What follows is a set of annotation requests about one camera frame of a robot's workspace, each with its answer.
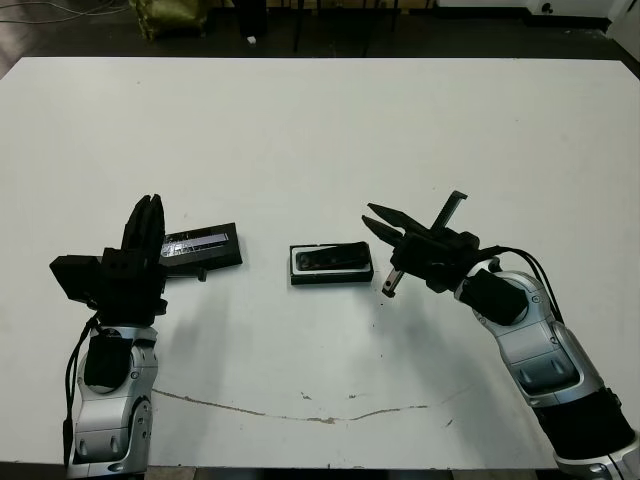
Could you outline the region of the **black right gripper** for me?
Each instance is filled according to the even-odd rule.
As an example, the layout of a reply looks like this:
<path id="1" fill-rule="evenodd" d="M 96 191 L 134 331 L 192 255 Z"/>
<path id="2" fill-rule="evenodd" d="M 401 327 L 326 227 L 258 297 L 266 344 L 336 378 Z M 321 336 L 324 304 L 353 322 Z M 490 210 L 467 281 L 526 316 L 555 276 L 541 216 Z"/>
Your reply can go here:
<path id="1" fill-rule="evenodd" d="M 384 223 L 361 216 L 365 226 L 379 240 L 393 247 L 390 260 L 393 270 L 383 284 L 384 295 L 395 296 L 404 274 L 424 280 L 435 293 L 456 290 L 479 252 L 477 236 L 448 228 L 422 235 L 416 232 L 425 232 L 425 227 L 404 212 L 374 203 L 367 206 L 389 225 L 408 231 L 402 234 Z"/>

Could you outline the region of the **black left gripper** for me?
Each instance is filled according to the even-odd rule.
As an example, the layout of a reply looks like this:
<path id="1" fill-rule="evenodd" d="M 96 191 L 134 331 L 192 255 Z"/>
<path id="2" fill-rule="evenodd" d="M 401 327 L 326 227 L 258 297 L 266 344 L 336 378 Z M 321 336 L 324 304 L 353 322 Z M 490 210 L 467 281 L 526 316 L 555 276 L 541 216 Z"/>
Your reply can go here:
<path id="1" fill-rule="evenodd" d="M 150 244 L 148 238 L 150 214 Z M 165 238 L 161 197 L 143 196 L 125 224 L 122 249 L 105 248 L 94 303 L 102 325 L 152 325 L 164 315 L 162 297 L 168 279 L 206 280 L 206 269 L 160 254 Z"/>

